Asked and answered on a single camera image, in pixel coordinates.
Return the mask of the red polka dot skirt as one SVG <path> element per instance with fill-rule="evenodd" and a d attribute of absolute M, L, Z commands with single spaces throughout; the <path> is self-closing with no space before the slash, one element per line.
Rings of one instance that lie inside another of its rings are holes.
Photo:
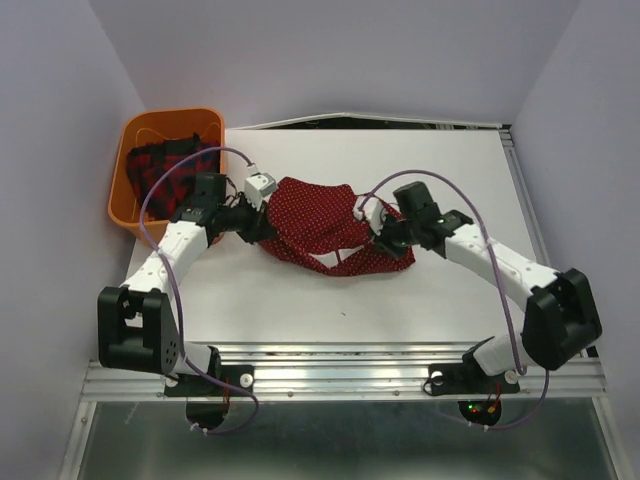
<path fill-rule="evenodd" d="M 276 236 L 258 245 L 280 261 L 330 277 L 410 268 L 415 263 L 412 250 L 395 259 L 376 249 L 369 226 L 353 213 L 363 199 L 347 184 L 325 186 L 285 177 L 267 207 Z"/>

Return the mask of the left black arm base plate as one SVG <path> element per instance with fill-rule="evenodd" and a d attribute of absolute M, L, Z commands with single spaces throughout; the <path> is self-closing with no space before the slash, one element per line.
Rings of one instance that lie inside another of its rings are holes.
<path fill-rule="evenodd" d="M 255 368 L 252 365 L 228 365 L 221 369 L 221 381 L 245 391 L 252 392 L 255 380 Z M 222 388 L 199 375 L 179 374 L 177 382 L 165 384 L 164 395 L 169 398 L 195 397 L 238 397 L 239 393 Z"/>

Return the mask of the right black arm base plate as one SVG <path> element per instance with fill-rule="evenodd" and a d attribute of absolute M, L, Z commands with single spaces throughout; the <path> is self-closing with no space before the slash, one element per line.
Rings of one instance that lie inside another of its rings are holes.
<path fill-rule="evenodd" d="M 423 391 L 430 396 L 517 394 L 520 385 L 518 382 L 509 383 L 503 374 L 488 376 L 471 364 L 435 363 L 428 367 Z"/>

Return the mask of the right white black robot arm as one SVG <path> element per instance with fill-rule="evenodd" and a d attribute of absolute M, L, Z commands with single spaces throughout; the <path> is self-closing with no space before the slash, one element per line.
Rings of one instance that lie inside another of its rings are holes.
<path fill-rule="evenodd" d="M 484 393 L 520 368 L 555 371 L 601 337 L 584 273 L 538 264 L 492 239 L 467 215 L 441 212 L 420 181 L 397 189 L 394 197 L 399 218 L 371 194 L 353 208 L 354 216 L 369 225 L 378 250 L 394 259 L 413 246 L 435 252 L 495 286 L 502 303 L 514 302 L 524 314 L 522 329 L 509 324 L 506 335 L 474 345 L 459 362 L 430 367 L 429 394 Z"/>

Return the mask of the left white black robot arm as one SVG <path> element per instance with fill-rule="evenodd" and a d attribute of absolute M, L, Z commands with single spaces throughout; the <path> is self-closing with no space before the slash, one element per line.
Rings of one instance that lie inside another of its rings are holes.
<path fill-rule="evenodd" d="M 218 349 L 185 339 L 179 286 L 221 234 L 235 232 L 247 243 L 274 237 L 267 203 L 277 182 L 251 170 L 233 206 L 226 203 L 226 186 L 224 174 L 197 174 L 194 192 L 176 209 L 139 269 L 121 286 L 101 291 L 97 320 L 102 366 L 167 377 L 188 375 L 188 382 L 202 394 L 224 384 Z"/>

